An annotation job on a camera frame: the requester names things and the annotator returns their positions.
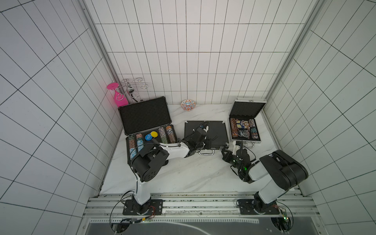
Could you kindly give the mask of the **right silver poker case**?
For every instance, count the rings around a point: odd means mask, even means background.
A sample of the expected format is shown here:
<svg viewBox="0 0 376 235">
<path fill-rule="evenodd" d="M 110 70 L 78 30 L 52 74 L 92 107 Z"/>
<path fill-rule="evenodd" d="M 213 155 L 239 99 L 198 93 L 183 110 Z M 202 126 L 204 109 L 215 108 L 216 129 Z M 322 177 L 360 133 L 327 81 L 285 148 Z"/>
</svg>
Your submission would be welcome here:
<svg viewBox="0 0 376 235">
<path fill-rule="evenodd" d="M 261 143 L 256 117 L 266 103 L 265 99 L 235 99 L 228 118 L 231 141 Z"/>
</svg>

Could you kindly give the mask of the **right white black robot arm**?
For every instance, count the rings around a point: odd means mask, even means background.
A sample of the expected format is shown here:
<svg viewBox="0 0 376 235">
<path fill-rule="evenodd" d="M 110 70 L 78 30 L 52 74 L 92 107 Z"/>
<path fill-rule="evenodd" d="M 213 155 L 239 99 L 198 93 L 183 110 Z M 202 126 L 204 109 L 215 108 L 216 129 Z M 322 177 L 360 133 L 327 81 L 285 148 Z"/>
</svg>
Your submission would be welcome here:
<svg viewBox="0 0 376 235">
<path fill-rule="evenodd" d="M 233 151 L 222 150 L 222 159 L 230 164 L 239 179 L 248 184 L 265 176 L 271 180 L 254 195 L 253 208 L 261 212 L 277 199 L 308 178 L 306 168 L 282 150 L 263 157 L 251 158 L 243 142 L 236 142 Z"/>
</svg>

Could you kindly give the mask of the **blue round chip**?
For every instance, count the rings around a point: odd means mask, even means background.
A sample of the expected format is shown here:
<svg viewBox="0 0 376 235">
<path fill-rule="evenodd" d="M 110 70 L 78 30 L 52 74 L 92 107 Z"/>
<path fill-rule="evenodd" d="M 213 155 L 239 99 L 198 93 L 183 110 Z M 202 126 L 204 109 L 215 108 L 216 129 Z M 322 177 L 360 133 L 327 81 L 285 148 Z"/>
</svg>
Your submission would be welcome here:
<svg viewBox="0 0 376 235">
<path fill-rule="evenodd" d="M 150 141 L 150 140 L 152 140 L 152 139 L 153 139 L 153 137 L 152 137 L 151 134 L 147 134 L 147 135 L 145 135 L 145 140 L 146 140 L 146 141 Z"/>
</svg>

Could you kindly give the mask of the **aluminium mounting rail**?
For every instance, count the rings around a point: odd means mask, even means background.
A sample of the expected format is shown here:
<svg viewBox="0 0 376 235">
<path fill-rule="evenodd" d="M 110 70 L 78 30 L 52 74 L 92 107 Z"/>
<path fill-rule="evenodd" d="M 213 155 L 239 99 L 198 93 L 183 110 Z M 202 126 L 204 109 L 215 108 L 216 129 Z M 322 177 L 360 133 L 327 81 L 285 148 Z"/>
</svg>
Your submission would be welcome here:
<svg viewBox="0 0 376 235">
<path fill-rule="evenodd" d="M 84 216 L 89 218 L 107 218 L 119 221 L 121 218 L 141 218 L 146 215 L 123 215 L 126 200 L 130 196 L 108 194 L 90 198 Z M 151 199 L 163 200 L 161 215 L 149 215 L 155 219 L 167 218 L 243 218 L 282 216 L 283 213 L 294 217 L 318 215 L 319 211 L 310 197 L 298 192 L 289 192 L 276 201 L 279 215 L 241 215 L 236 205 L 239 199 L 254 199 L 253 193 L 157 193 Z"/>
</svg>

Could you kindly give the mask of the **pink wine glass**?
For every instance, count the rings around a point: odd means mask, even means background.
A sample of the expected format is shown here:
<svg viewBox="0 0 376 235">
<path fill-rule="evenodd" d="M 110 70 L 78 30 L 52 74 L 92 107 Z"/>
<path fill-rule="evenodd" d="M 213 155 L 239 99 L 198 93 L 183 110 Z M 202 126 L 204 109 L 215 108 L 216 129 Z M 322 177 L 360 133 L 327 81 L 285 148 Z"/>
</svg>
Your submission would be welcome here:
<svg viewBox="0 0 376 235">
<path fill-rule="evenodd" d="M 118 83 L 111 83 L 107 85 L 107 89 L 115 92 L 114 101 L 117 107 L 122 107 L 129 104 L 126 96 L 118 91 L 120 89 L 120 85 Z"/>
</svg>

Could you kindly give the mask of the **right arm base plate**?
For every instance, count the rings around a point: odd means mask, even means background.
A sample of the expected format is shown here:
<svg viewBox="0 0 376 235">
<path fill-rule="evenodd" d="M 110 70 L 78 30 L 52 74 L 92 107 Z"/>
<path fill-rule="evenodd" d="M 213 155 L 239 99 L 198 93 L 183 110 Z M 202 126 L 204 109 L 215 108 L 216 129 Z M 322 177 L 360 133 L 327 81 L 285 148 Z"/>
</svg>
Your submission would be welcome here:
<svg viewBox="0 0 376 235">
<path fill-rule="evenodd" d="M 236 205 L 240 209 L 241 215 L 279 215 L 276 202 L 263 203 L 260 199 L 239 199 Z"/>
</svg>

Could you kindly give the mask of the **yellow round chip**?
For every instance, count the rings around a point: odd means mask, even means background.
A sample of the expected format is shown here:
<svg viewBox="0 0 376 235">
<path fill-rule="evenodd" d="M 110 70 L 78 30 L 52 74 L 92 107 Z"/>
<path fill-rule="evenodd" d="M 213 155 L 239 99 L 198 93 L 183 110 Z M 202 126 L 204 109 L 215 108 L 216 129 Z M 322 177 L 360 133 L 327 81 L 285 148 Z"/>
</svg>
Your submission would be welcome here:
<svg viewBox="0 0 376 235">
<path fill-rule="evenodd" d="M 157 133 L 156 131 L 152 131 L 150 134 L 151 134 L 151 136 L 152 136 L 153 138 L 158 137 L 158 133 Z"/>
</svg>

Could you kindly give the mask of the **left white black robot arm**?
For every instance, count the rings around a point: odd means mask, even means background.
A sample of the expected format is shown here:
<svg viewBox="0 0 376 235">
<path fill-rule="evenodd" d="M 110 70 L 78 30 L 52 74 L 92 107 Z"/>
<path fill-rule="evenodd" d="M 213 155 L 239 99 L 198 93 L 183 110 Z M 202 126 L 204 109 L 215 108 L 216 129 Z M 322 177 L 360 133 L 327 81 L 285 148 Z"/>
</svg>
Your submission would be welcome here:
<svg viewBox="0 0 376 235">
<path fill-rule="evenodd" d="M 177 143 L 163 144 L 153 140 L 144 144 L 130 161 L 132 171 L 137 177 L 136 192 L 132 196 L 136 205 L 148 206 L 151 194 L 146 183 L 159 173 L 167 160 L 190 157 L 205 147 L 208 130 L 209 122 L 204 121 Z"/>
</svg>

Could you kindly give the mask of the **black poker case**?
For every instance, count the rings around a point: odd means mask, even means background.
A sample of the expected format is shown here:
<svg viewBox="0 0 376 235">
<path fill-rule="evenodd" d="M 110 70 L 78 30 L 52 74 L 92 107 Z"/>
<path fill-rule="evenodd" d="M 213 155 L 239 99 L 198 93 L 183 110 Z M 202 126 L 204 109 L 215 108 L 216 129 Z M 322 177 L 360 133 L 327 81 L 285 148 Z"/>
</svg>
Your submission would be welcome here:
<svg viewBox="0 0 376 235">
<path fill-rule="evenodd" d="M 140 144 L 149 142 L 146 136 L 153 131 L 157 132 L 158 136 L 152 139 L 159 143 L 178 142 L 165 97 L 122 106 L 118 111 L 126 136 L 128 164 L 138 153 Z"/>
<path fill-rule="evenodd" d="M 204 121 L 189 120 L 185 122 L 184 137 L 190 134 L 194 128 Z M 229 148 L 229 138 L 225 122 L 208 121 L 209 127 L 206 137 L 205 146 L 198 152 L 199 155 L 213 155 L 217 150 L 227 150 Z"/>
</svg>

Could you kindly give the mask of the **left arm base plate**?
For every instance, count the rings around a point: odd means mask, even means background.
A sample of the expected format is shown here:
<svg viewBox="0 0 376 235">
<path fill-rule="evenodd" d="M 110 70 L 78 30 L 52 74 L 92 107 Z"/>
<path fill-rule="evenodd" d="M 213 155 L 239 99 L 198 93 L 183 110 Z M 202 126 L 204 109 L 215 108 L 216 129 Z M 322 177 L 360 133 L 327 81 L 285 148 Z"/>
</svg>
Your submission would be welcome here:
<svg viewBox="0 0 376 235">
<path fill-rule="evenodd" d="M 135 199 L 125 201 L 123 215 L 161 215 L 163 209 L 163 200 L 150 199 L 143 205 L 136 202 Z"/>
</svg>

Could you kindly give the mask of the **colourful patterned bowl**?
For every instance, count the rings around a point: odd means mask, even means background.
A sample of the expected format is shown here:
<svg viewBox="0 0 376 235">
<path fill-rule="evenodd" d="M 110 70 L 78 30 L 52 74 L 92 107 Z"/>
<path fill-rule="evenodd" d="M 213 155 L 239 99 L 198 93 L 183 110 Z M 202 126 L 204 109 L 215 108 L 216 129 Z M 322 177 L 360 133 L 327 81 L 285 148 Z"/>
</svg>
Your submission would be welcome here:
<svg viewBox="0 0 376 235">
<path fill-rule="evenodd" d="M 181 108 L 186 111 L 192 111 L 196 107 L 196 102 L 191 99 L 186 99 L 181 102 Z"/>
</svg>

